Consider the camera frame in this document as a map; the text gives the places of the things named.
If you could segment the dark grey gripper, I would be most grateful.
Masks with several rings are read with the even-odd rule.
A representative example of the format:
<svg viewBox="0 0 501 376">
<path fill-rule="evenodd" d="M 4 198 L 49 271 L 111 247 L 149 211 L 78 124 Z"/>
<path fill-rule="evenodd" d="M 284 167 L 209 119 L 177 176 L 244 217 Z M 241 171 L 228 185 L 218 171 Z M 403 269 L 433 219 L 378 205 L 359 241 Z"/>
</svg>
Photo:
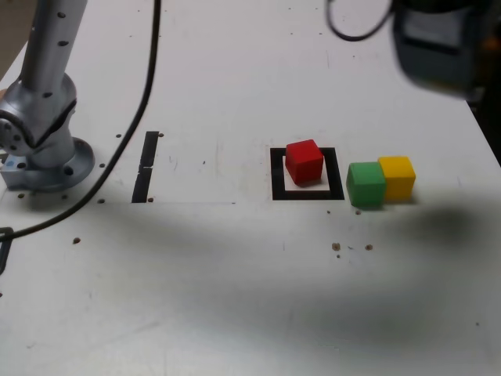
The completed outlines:
<svg viewBox="0 0 501 376">
<path fill-rule="evenodd" d="M 413 83 L 469 97 L 478 79 L 483 1 L 398 1 L 394 42 L 402 72 Z"/>
</svg>

